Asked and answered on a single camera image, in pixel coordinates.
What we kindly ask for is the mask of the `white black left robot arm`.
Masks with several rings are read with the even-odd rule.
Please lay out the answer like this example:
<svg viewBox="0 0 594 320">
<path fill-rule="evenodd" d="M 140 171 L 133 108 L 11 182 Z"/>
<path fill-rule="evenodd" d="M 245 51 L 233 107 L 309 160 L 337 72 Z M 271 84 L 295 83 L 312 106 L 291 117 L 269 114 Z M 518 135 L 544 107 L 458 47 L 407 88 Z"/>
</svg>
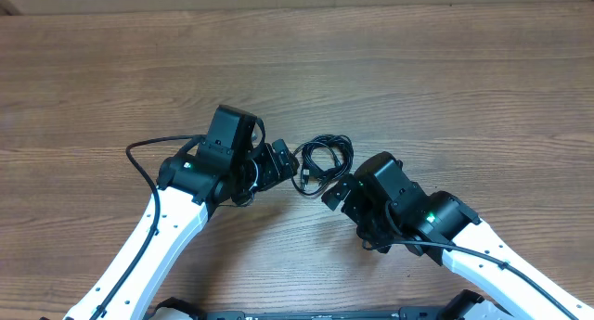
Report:
<svg viewBox="0 0 594 320">
<path fill-rule="evenodd" d="M 243 149 L 186 136 L 185 144 L 163 162 L 141 220 L 106 272 L 66 318 L 142 319 L 187 244 L 215 209 L 227 200 L 252 203 L 258 192 L 291 179 L 297 159 L 284 141 Z"/>
</svg>

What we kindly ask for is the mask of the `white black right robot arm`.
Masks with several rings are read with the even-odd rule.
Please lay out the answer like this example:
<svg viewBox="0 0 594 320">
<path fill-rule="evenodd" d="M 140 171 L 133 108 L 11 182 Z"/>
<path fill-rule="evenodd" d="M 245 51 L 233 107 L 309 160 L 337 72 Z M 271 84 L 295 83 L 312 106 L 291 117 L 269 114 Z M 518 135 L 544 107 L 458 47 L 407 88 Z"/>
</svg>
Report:
<svg viewBox="0 0 594 320">
<path fill-rule="evenodd" d="M 592 307 L 540 273 L 455 196 L 405 176 L 346 175 L 322 197 L 356 225 L 365 250 L 403 245 L 482 289 L 517 319 L 590 319 Z"/>
</svg>

